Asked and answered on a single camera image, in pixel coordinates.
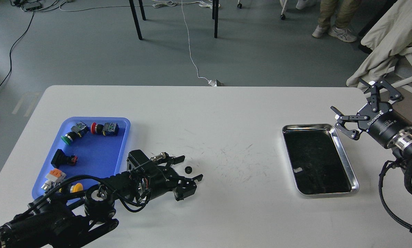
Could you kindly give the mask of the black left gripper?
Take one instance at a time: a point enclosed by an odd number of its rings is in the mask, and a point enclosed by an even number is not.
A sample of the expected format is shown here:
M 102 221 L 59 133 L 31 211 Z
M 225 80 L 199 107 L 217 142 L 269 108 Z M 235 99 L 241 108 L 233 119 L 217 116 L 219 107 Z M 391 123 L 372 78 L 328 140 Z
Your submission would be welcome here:
M 185 155 L 167 156 L 158 162 L 145 162 L 137 166 L 138 177 L 141 177 L 138 182 L 137 201 L 148 202 L 167 192 L 173 192 L 176 201 L 192 196 L 197 189 L 196 182 L 203 179 L 203 174 L 193 178 L 180 176 L 172 165 L 182 163 L 184 160 Z

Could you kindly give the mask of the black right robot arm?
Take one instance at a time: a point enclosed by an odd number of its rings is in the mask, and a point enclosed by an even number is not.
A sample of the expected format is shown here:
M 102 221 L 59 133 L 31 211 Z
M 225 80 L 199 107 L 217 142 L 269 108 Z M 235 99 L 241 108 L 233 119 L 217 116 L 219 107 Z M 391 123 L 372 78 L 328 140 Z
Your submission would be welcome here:
M 386 161 L 378 179 L 378 193 L 381 203 L 387 213 L 401 226 L 412 233 L 412 224 L 403 221 L 395 215 L 383 197 L 384 176 L 390 168 L 403 169 L 403 184 L 412 195 L 412 122 L 394 110 L 392 103 L 403 100 L 403 95 L 386 80 L 381 79 L 367 83 L 370 96 L 355 115 L 344 115 L 331 106 L 337 120 L 336 128 L 353 140 L 358 140 L 361 133 L 366 132 L 383 148 L 391 149 L 394 161 Z

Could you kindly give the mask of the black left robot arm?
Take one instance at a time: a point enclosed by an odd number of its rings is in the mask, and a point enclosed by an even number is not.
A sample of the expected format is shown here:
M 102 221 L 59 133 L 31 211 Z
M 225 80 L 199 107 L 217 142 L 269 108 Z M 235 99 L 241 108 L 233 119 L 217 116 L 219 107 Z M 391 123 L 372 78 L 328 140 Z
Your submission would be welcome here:
M 130 151 L 127 171 L 107 178 L 73 176 L 29 204 L 29 209 L 0 226 L 0 248 L 80 248 L 116 229 L 115 201 L 132 213 L 150 200 L 173 192 L 175 200 L 192 196 L 196 182 L 179 175 L 172 165 L 184 156 L 167 153 L 147 157 L 141 150 Z

